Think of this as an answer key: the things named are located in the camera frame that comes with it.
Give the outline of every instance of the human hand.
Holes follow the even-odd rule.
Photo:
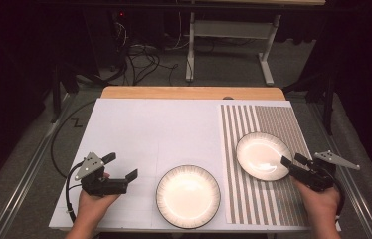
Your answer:
[[[315,192],[294,177],[291,177],[291,181],[303,199],[312,226],[312,238],[340,238],[335,227],[335,216],[340,200],[338,191],[331,187],[323,192]]]
[[[91,238],[96,227],[104,217],[108,207],[120,195],[107,195],[105,197],[89,196],[85,191],[81,191],[78,215],[74,226],[66,238]]]

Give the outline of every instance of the striped mat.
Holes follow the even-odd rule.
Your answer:
[[[291,155],[310,157],[291,107],[220,106],[224,186],[228,223],[307,226],[307,216],[289,177],[266,182],[248,175],[236,160],[235,148],[244,135],[260,131],[281,139]]]

